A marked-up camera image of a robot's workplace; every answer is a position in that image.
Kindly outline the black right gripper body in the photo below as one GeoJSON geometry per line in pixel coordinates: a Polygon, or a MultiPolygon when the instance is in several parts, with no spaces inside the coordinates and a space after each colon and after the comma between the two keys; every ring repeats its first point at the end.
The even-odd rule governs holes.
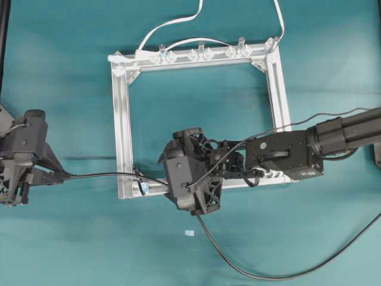
{"type": "Polygon", "coordinates": [[[220,209],[225,179],[248,179],[239,141],[207,139],[201,128],[190,130],[190,193],[194,204],[191,213],[211,213],[220,209]]]}

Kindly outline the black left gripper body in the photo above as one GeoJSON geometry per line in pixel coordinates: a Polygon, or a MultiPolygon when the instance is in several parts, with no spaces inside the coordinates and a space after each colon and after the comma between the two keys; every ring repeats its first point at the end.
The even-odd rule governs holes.
{"type": "Polygon", "coordinates": [[[42,144],[42,153],[10,152],[1,154],[1,204],[26,205],[32,186],[63,183],[64,168],[48,143],[42,144]]]}

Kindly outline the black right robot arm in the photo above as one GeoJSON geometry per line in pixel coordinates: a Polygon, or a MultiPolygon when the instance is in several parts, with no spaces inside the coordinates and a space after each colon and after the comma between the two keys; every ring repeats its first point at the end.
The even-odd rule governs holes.
{"type": "Polygon", "coordinates": [[[223,141],[223,152],[210,169],[193,181],[199,186],[207,177],[241,179],[255,188],[270,171],[294,181],[323,175],[325,161],[341,161],[359,148],[380,142],[380,108],[355,108],[306,130],[274,128],[241,141],[223,141]]]}

